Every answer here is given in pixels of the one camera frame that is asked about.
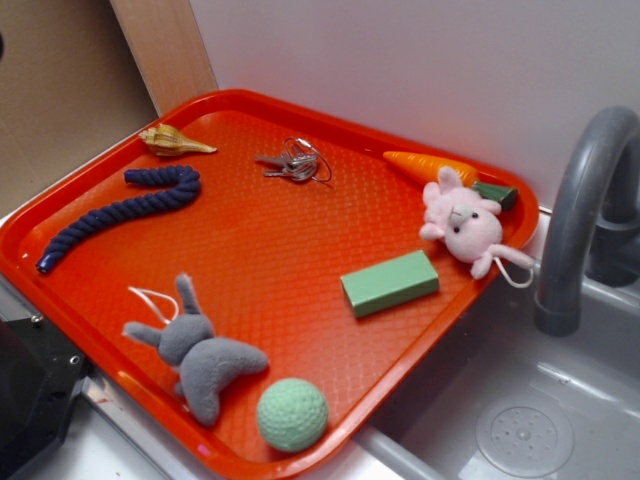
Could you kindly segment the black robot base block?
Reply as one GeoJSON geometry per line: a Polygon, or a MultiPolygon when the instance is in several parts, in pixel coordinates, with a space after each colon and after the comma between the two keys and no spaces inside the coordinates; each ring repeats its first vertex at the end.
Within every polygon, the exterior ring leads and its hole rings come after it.
{"type": "Polygon", "coordinates": [[[1,477],[16,479],[65,442],[84,353],[40,314],[1,323],[1,477]]]}

